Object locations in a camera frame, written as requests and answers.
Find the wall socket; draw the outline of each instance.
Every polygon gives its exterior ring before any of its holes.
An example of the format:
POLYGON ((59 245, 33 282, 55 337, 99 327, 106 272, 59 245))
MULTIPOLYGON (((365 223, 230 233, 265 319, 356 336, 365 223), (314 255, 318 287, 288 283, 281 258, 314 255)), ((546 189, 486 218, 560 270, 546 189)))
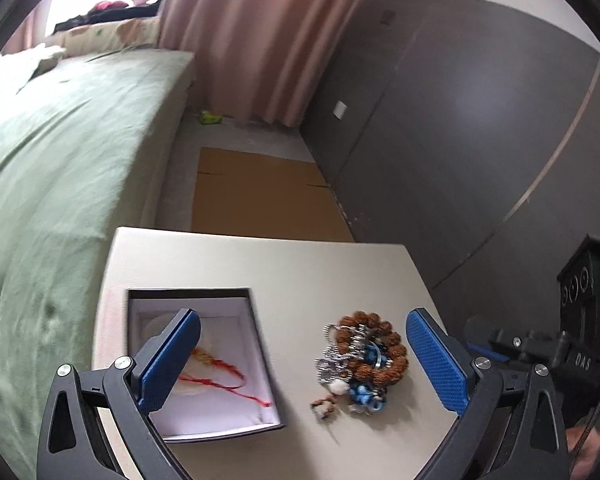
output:
POLYGON ((344 112, 346 112, 346 111, 347 111, 347 105, 344 104, 342 101, 338 101, 336 103, 336 107, 333 109, 333 115, 335 115, 337 118, 342 120, 342 116, 344 115, 344 112))

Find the silver bolt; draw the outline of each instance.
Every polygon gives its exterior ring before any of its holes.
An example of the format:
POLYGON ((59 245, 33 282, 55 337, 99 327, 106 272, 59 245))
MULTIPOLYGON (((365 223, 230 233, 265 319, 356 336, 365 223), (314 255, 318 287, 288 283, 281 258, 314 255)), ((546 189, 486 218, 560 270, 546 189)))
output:
POLYGON ((69 375, 71 372, 71 365, 62 365, 58 368, 58 375, 60 377, 64 377, 65 375, 69 375))
POLYGON ((549 375, 549 368, 544 365, 536 365, 534 370, 536 371, 536 374, 541 377, 547 377, 547 375, 549 375))
POLYGON ((119 357, 115 361, 113 361, 113 365, 118 370, 124 370, 125 368, 129 368, 129 366, 131 365, 131 357, 123 355, 122 357, 119 357))
POLYGON ((491 368, 491 361, 486 357, 477 357, 474 359, 474 364, 480 368, 480 370, 488 370, 491 368))

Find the human hand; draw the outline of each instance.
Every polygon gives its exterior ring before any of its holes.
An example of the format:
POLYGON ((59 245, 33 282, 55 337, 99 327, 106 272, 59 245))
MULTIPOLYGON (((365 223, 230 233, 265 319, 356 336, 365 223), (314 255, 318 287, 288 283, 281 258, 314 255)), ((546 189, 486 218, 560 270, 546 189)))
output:
MULTIPOLYGON (((578 442, 580 435, 584 431, 584 426, 576 426, 575 428, 569 428, 567 433, 567 448, 571 451, 578 442)), ((584 480, 591 470, 593 465, 596 463, 596 458, 600 453, 600 432, 593 428, 589 433, 589 436, 584 441, 584 446, 578 453, 576 459, 576 465, 571 473, 571 480, 584 480)))

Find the floor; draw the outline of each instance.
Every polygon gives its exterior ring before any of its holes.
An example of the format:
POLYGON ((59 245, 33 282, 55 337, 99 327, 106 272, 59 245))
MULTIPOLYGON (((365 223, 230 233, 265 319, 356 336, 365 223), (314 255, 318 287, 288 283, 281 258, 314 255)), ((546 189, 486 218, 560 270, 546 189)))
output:
POLYGON ((224 148, 313 162, 300 133, 284 126, 224 119, 203 126, 186 112, 171 149, 155 219, 157 229, 190 231, 200 148, 224 148))

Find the white table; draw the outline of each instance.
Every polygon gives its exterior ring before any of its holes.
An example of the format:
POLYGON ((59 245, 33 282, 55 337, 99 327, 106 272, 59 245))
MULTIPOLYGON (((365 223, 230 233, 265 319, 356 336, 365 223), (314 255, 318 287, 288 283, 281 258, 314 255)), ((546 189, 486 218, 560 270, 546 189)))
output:
MULTIPOLYGON (((440 317, 402 246, 238 238, 120 228, 104 275, 93 368, 126 354, 126 291, 132 288, 248 287, 282 391, 287 427, 171 449, 196 480, 411 480, 455 420, 410 349, 410 368, 373 416, 339 413, 319 423, 309 403, 327 392, 314 359, 322 327, 355 310, 377 312, 404 335, 407 313, 440 317)), ((104 416, 125 475, 141 478, 104 416)))

